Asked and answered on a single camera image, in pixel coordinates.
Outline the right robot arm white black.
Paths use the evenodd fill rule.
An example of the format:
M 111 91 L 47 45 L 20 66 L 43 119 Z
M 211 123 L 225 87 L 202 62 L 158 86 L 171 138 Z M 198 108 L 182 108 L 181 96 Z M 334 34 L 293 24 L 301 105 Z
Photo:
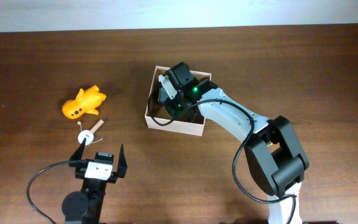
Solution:
M 233 179 L 245 195 L 269 206 L 268 222 L 302 223 L 299 193 L 310 163 L 291 122 L 247 109 L 185 62 L 155 72 L 146 106 L 155 128 L 188 134 L 192 111 L 241 142 L 232 162 Z M 250 174 L 266 200 L 253 196 L 240 183 L 237 163 L 241 153 L 245 153 Z

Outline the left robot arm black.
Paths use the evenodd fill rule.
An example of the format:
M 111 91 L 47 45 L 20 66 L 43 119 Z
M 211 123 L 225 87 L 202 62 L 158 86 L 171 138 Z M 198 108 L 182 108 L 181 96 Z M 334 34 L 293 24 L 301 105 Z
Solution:
M 82 159 L 86 141 L 69 159 L 69 166 L 75 169 L 75 177 L 83 181 L 79 191 L 68 194 L 62 202 L 65 224 L 98 224 L 101 216 L 106 186 L 115 183 L 117 174 L 113 171 L 112 154 L 96 153 L 94 159 Z

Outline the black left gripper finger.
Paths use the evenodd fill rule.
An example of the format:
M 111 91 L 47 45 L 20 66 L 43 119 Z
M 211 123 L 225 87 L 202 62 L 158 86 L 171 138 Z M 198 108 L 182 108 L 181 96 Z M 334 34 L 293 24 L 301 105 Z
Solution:
M 117 164 L 117 177 L 124 178 L 127 172 L 127 162 L 124 155 L 124 145 L 121 144 L 121 148 L 119 151 L 119 160 Z
M 83 155 L 83 151 L 85 149 L 86 139 L 82 141 L 80 146 L 77 148 L 77 150 L 71 155 L 69 158 L 69 165 L 70 166 L 82 166 L 84 164 L 84 161 L 81 159 Z

